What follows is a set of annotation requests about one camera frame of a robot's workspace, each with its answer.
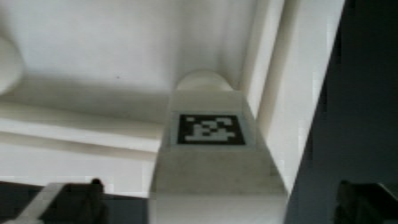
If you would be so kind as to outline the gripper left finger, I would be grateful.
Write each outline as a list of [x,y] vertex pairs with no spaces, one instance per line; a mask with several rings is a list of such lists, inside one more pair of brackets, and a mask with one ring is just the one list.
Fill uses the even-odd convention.
[[105,187],[89,183],[50,183],[28,203],[16,224],[108,224]]

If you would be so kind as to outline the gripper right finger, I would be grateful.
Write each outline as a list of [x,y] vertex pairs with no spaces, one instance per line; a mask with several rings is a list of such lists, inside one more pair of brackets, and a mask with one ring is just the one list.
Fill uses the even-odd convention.
[[334,224],[398,224],[398,183],[339,182]]

